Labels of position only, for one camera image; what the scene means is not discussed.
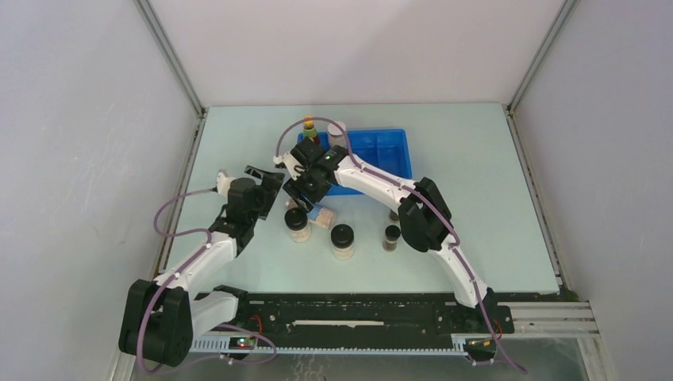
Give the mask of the red sauce bottle green label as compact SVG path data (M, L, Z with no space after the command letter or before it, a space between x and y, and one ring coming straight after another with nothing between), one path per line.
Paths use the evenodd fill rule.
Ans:
M320 144L318 131L313 120L305 119L303 121L303 136L310 139L315 144Z

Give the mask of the silver lid jar front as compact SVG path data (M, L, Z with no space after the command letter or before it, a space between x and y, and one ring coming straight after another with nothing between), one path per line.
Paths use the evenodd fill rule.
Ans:
M316 204L311 211L305 211L295 200L288 198L286 201L286 209L288 210L295 207L300 208L306 213L310 225L315 225L321 229L330 229L337 219L337 213L327 206Z

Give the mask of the silver lid jar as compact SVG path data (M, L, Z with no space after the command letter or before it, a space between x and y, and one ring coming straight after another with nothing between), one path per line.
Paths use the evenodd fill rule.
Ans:
M316 204L311 211L305 211L295 200L288 198L286 201L286 209L288 210L295 207L300 208L306 213L310 225L315 225L321 229L330 229L337 219L337 213L327 206Z
M342 147L346 149L348 147L346 136L347 136L347 127L346 124L342 121L335 121L334 123L328 123L327 135L328 143L330 148Z

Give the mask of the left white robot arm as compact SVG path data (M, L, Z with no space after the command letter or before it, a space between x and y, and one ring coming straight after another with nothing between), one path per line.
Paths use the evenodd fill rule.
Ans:
M246 249L283 185L280 172L247 166L244 173L236 178L219 171L215 186L204 190L226 203L213 224L201 230L206 236L198 248L162 275L130 286L118 339L121 352L177 367L195 338L222 323L236 331L248 326L251 310L233 292L213 290L198 297L210 278Z

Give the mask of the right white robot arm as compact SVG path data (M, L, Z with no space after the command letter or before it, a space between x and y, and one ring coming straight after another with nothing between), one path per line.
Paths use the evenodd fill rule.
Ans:
M404 179L367 163L342 146L325 150L309 139L288 152L275 154L274 163L289 171L290 178L283 189L306 212L335 186L358 191L395 212L404 241L419 252L433 254L443 266L456 301L464 306L464 326L481 332L492 323L493 311L483 302L488 286L462 253L452 215L431 179Z

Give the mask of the black lid jar left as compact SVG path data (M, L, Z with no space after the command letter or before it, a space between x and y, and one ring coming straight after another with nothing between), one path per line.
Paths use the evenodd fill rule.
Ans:
M306 213L298 207L288 209L284 221L294 242L303 243L310 239L311 228Z

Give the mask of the black lid jar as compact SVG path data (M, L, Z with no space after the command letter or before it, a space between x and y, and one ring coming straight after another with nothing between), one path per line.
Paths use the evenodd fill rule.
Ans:
M348 260L354 254L354 231L350 225L335 225L330 232L332 253L339 260Z
M294 242L303 243L310 239L311 228L306 213L298 207L288 209L284 221Z

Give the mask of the blue plastic bin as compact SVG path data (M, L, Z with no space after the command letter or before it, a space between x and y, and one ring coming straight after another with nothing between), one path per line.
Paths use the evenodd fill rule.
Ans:
M413 178L404 129L359 129L348 132L355 155L398 177Z

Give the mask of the black lid jar front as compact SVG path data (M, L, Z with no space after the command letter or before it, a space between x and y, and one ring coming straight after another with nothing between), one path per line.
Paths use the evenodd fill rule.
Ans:
M339 260L348 260L354 254L354 231L350 225L335 225L330 232L332 253Z

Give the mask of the small dark bottle rear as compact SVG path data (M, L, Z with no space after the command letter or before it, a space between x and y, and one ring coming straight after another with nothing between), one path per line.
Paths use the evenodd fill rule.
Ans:
M395 213L393 210L389 212L389 220L393 224L399 223L399 216L397 213Z

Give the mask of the small dark bottle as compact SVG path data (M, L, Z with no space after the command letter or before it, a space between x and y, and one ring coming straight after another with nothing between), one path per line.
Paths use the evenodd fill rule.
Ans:
M393 210L389 212L389 220L393 224L399 223L399 216L397 213L395 213Z
M393 252L398 246L400 236L401 230L397 225L388 225L384 229L383 249L387 252Z

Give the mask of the small dark bottle front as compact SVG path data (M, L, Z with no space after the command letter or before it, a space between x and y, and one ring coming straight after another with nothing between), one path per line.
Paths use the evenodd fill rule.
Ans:
M401 230L397 225L388 225L384 229L383 249L387 252L393 252L398 246L400 236Z

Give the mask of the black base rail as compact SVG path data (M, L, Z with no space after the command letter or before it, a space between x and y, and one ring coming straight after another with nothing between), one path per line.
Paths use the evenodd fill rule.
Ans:
M451 293L250 293L230 323L285 349L443 350L460 334L513 333L508 306L488 298L485 307L461 306Z

